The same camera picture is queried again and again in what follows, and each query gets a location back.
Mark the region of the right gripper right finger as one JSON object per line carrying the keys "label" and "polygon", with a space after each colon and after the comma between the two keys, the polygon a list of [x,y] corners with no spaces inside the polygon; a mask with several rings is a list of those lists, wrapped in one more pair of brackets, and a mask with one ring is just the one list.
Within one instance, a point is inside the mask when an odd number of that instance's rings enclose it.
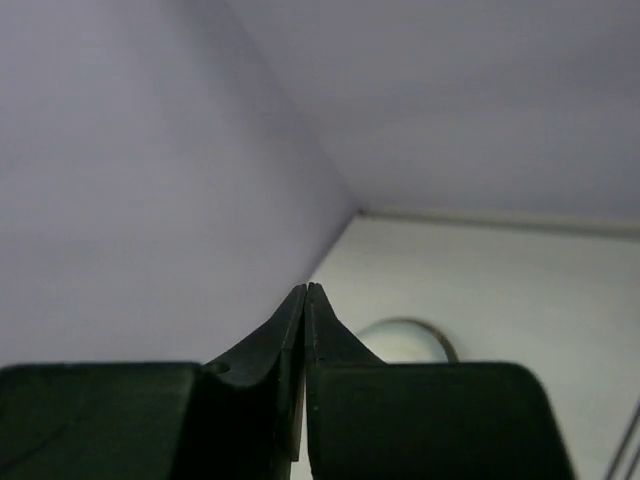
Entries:
{"label": "right gripper right finger", "polygon": [[307,445],[316,479],[571,479],[546,391],[508,362],[391,364],[304,306]]}

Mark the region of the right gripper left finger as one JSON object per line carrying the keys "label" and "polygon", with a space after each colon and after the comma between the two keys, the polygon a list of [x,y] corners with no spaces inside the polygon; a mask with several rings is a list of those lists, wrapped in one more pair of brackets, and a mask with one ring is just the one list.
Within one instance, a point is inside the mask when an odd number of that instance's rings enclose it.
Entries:
{"label": "right gripper left finger", "polygon": [[306,289],[214,360],[1,371],[5,479],[286,479],[302,423]]}

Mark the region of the white grey bowl plate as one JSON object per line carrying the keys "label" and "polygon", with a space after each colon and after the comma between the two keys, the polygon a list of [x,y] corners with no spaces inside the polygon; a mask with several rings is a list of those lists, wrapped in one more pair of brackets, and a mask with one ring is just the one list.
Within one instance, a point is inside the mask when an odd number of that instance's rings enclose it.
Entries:
{"label": "white grey bowl plate", "polygon": [[365,327],[358,339],[386,363],[448,363],[418,325],[421,319],[389,318]]}

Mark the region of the dark grey green plate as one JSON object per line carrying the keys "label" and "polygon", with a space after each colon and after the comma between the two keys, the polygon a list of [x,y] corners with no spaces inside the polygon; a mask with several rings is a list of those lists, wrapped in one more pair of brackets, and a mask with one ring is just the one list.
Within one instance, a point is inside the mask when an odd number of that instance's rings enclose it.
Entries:
{"label": "dark grey green plate", "polygon": [[427,321],[419,321],[418,325],[427,333],[432,344],[437,344],[448,363],[459,363],[459,355],[447,335],[434,324]]}

